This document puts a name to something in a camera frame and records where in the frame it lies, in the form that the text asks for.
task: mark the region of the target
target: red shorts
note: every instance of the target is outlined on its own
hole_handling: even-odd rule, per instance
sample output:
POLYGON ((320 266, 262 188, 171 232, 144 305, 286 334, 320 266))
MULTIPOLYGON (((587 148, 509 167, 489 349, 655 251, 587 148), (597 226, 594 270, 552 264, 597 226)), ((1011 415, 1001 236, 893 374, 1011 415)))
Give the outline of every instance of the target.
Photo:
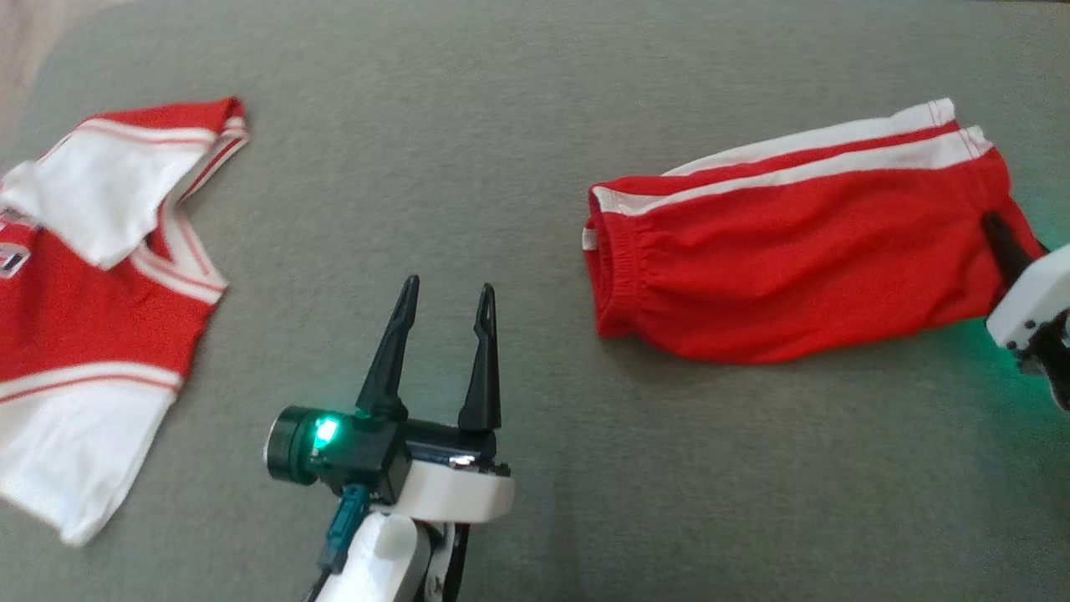
POLYGON ((602 337, 765 364, 983 317, 997 211, 1042 251, 1003 157, 948 99, 591 187, 583 249, 602 337))

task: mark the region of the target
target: glowing green light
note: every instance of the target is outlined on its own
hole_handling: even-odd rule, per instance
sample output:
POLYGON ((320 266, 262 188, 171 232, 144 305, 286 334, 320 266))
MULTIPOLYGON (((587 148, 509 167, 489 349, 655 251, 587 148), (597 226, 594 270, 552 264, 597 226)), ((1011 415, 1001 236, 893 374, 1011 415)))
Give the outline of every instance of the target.
POLYGON ((316 439, 312 446, 322 448, 338 434, 338 421, 333 418, 321 418, 316 421, 316 439))

